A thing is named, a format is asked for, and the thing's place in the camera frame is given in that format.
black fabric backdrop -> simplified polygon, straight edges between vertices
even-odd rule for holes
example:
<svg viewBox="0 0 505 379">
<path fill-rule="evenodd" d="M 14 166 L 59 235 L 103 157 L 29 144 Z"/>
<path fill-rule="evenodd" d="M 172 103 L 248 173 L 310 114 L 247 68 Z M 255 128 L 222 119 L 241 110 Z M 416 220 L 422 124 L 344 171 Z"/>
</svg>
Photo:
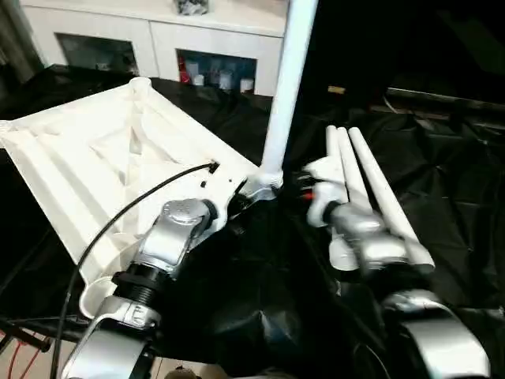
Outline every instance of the black fabric backdrop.
<svg viewBox="0 0 505 379">
<path fill-rule="evenodd" d="M 0 119 L 19 118 L 126 83 L 129 77 L 52 67 L 0 104 Z M 230 96 L 154 79 L 153 87 L 241 154 L 260 163 L 271 100 Z M 325 127 L 340 111 L 295 112 L 286 172 L 325 155 Z M 436 262 L 435 291 L 476 333 L 505 377 L 505 135 L 463 120 L 434 122 L 351 111 Z M 5 151 L 2 175 L 0 314 L 54 332 L 73 263 Z M 200 246 L 170 293 L 160 353 L 219 362 L 232 375 L 281 366 L 300 377 L 383 377 L 356 358 L 358 343 L 383 348 L 366 315 L 335 295 L 324 234 L 306 227 L 291 204 L 258 204 Z M 33 252 L 17 272 L 16 266 Z M 79 283 L 75 289 L 82 289 Z M 78 314 L 78 296 L 72 314 Z M 65 337 L 85 322 L 70 317 Z"/>
</svg>

white plastic tray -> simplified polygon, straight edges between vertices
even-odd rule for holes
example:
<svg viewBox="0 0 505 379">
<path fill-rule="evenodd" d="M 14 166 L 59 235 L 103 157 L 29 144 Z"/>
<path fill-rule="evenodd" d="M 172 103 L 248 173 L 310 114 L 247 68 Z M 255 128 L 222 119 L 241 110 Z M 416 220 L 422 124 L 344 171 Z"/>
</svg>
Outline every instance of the white plastic tray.
<svg viewBox="0 0 505 379">
<path fill-rule="evenodd" d="M 80 273 L 90 286 L 128 263 L 125 251 L 152 225 L 168 200 L 226 200 L 256 166 L 152 89 L 146 78 L 11 122 L 0 140 L 75 263 L 100 228 L 121 208 L 186 168 L 215 161 L 171 183 L 125 215 L 95 246 Z M 210 185 L 205 189 L 200 183 Z M 110 291 L 81 297 L 90 317 Z"/>
</svg>

cabinet door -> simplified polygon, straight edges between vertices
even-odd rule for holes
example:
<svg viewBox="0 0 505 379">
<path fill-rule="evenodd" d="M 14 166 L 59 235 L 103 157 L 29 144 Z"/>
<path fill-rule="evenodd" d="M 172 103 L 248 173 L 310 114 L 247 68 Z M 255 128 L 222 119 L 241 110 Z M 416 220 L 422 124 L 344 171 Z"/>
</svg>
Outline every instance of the cabinet door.
<svg viewBox="0 0 505 379">
<path fill-rule="evenodd" d="M 30 6 L 24 12 L 46 65 L 158 76 L 148 21 Z"/>
<path fill-rule="evenodd" d="M 244 79 L 254 80 L 254 93 L 275 94 L 282 38 L 160 22 L 152 22 L 151 30 L 162 78 L 179 81 L 181 65 L 191 77 L 189 59 L 200 70 L 205 66 L 206 84 L 219 85 L 219 79 L 213 77 L 219 75 L 216 70 L 222 70 L 222 75 L 231 74 L 236 86 L 242 79 L 239 76 L 245 75 Z M 243 70 L 234 72 L 237 66 Z M 248 77 L 251 71 L 254 77 Z"/>
</svg>

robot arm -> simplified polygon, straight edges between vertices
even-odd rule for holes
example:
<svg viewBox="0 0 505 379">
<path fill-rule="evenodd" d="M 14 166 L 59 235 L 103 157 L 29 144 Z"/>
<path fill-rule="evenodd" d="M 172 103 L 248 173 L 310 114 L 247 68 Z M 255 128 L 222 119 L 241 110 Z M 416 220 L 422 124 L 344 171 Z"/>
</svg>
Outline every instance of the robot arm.
<svg viewBox="0 0 505 379">
<path fill-rule="evenodd" d="M 215 217 L 209 201 L 187 199 L 163 206 L 128 269 L 114 276 L 116 291 L 103 300 L 62 378 L 149 377 L 154 360 L 149 343 L 162 322 L 160 295 Z"/>
<path fill-rule="evenodd" d="M 380 309 L 392 354 L 402 363 L 398 365 L 407 367 L 411 377 L 490 377 L 481 344 L 412 264 L 411 249 L 422 246 L 390 233 L 374 212 L 341 204 L 339 191 L 332 182 L 314 185 L 309 223 L 331 227 L 355 256 Z M 128 269 L 114 276 L 118 288 L 105 298 L 71 354 L 64 379 L 148 377 L 154 359 L 149 343 L 162 322 L 160 295 L 217 215 L 209 201 L 169 201 L 163 206 Z"/>
<path fill-rule="evenodd" d="M 418 252 L 424 247 L 390 233 L 374 212 L 324 199 L 314 199 L 317 211 L 312 209 L 312 219 L 319 215 L 320 223 L 331 226 L 356 256 L 361 279 L 380 310 L 399 376 L 491 377 L 480 342 L 429 290 L 425 276 L 413 264 L 413 249 Z"/>
</svg>

white cabinet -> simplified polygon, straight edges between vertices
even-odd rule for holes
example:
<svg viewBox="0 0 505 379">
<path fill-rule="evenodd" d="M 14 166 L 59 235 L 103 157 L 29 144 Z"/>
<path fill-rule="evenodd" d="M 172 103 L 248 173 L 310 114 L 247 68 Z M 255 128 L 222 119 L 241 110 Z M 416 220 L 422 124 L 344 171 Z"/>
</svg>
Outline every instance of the white cabinet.
<svg viewBox="0 0 505 379">
<path fill-rule="evenodd" d="M 142 76 L 159 75 L 149 21 L 31 6 L 25 6 L 24 13 L 47 65 L 101 69 L 122 64 L 132 66 Z"/>
<path fill-rule="evenodd" d="M 273 96 L 287 0 L 212 0 L 180 16 L 172 0 L 21 0 L 43 62 L 127 71 Z"/>
</svg>

